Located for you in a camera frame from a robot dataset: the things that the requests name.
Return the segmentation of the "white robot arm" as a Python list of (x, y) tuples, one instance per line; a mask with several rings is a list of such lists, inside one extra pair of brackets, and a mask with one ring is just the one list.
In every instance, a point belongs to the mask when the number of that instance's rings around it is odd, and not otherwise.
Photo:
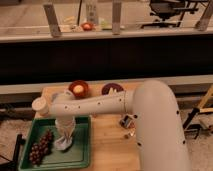
[(130, 113), (136, 123), (141, 171), (191, 171), (177, 100), (161, 81), (147, 80), (133, 90), (81, 100), (58, 95), (49, 103), (39, 97), (32, 108), (43, 116), (64, 119), (72, 115)]

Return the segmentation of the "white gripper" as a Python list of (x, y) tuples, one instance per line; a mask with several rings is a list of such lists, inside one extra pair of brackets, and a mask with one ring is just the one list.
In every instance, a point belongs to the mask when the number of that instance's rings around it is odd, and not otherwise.
[(76, 126), (75, 117), (57, 117), (55, 126), (61, 136), (71, 136)]

